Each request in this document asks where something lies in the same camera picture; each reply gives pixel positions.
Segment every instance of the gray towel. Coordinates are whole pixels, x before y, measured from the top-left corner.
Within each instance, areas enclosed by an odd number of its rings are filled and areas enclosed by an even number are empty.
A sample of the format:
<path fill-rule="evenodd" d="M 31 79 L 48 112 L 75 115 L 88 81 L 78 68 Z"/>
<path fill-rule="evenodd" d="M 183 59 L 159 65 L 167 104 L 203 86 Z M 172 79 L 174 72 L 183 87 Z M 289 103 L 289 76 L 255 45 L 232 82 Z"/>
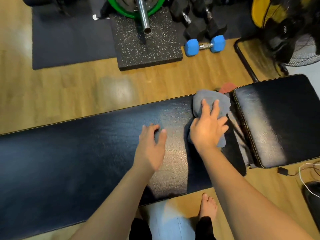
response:
<path fill-rule="evenodd" d="M 205 99 L 207 101 L 207 103 L 210 106 L 210 111 L 212 111 L 213 108 L 213 104 L 215 100 L 219 100 L 219 107 L 220 107 L 220 113 L 218 116 L 218 119 L 226 116 L 231 103 L 230 103 L 230 98 L 220 92 L 215 92 L 215 91 L 211 91 L 211 90 L 199 90 L 197 91 L 197 93 L 194 95 L 193 97 L 193 115 L 198 118 L 201 116 L 202 114 L 202 105 L 201 105 L 201 101 Z M 190 139 L 190 135 L 188 137 L 188 141 L 190 143 L 192 143 L 191 139 Z M 222 135 L 222 137 L 220 138 L 219 142 L 218 142 L 218 147 L 223 148 L 226 145 L 226 139 L 224 137 L 224 135 Z"/>

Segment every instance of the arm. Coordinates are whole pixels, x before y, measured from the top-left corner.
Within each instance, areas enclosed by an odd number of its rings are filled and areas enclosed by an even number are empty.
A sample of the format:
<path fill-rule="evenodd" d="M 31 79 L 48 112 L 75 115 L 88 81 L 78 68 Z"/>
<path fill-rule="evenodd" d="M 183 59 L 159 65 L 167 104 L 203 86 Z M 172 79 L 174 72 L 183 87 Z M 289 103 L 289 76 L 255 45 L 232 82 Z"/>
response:
<path fill-rule="evenodd" d="M 159 125 L 143 126 L 139 136 L 132 168 L 117 187 L 102 203 L 89 220 L 72 236 L 81 239 L 126 239 L 134 219 L 143 190 L 164 159 L 166 151 L 166 130 L 154 141 L 154 132 Z"/>
<path fill-rule="evenodd" d="M 227 117 L 218 118 L 219 101 L 213 110 L 202 101 L 202 115 L 190 128 L 190 137 L 199 152 L 217 193 L 235 239 L 312 238 L 292 218 L 251 186 L 216 147 L 228 130 Z"/>

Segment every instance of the green weight plate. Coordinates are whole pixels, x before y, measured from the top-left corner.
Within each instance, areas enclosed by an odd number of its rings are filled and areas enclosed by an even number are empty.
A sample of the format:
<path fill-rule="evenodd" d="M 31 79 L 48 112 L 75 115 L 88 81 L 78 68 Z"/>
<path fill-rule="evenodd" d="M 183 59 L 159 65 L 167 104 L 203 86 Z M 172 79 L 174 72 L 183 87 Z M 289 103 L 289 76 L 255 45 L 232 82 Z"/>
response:
<path fill-rule="evenodd" d="M 156 13 L 165 2 L 165 0 L 158 0 L 157 2 L 155 1 L 156 0 L 150 0 L 146 2 L 149 16 Z M 120 14 L 132 19 L 140 18 L 139 12 L 136 11 L 136 8 L 134 7 L 132 0 L 128 0 L 126 2 L 124 2 L 123 0 L 119 0 L 119 3 L 117 2 L 117 0 L 108 0 L 108 2 Z"/>

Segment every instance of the forearm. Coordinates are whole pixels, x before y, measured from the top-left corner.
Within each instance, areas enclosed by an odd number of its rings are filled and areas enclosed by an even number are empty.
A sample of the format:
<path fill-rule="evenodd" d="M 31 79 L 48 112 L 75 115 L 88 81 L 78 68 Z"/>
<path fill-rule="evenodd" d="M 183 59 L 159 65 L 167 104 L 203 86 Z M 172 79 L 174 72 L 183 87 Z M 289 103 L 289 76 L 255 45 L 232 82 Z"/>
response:
<path fill-rule="evenodd" d="M 235 239 L 312 239 L 251 186 L 218 148 L 200 154 Z"/>
<path fill-rule="evenodd" d="M 131 168 L 89 220 L 73 235 L 80 239 L 126 239 L 153 172 Z"/>

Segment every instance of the hand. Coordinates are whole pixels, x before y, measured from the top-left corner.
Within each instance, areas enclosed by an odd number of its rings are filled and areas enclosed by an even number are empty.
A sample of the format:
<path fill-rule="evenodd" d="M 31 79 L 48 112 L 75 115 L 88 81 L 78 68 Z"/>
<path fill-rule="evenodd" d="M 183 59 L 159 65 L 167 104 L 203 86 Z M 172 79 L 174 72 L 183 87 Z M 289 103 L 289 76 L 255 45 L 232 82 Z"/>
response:
<path fill-rule="evenodd" d="M 163 129 L 160 132 L 158 144 L 155 142 L 155 131 L 160 125 L 142 126 L 141 135 L 139 135 L 139 144 L 134 156 L 133 166 L 140 170 L 151 169 L 153 173 L 158 171 L 162 165 L 166 152 L 167 131 Z"/>
<path fill-rule="evenodd" d="M 195 118 L 190 127 L 190 138 L 198 153 L 216 147 L 221 136 L 229 129 L 229 126 L 225 125 L 227 117 L 218 119 L 219 100 L 214 101 L 211 114 L 210 106 L 205 99 L 201 101 L 201 104 L 201 117 L 200 119 Z"/>

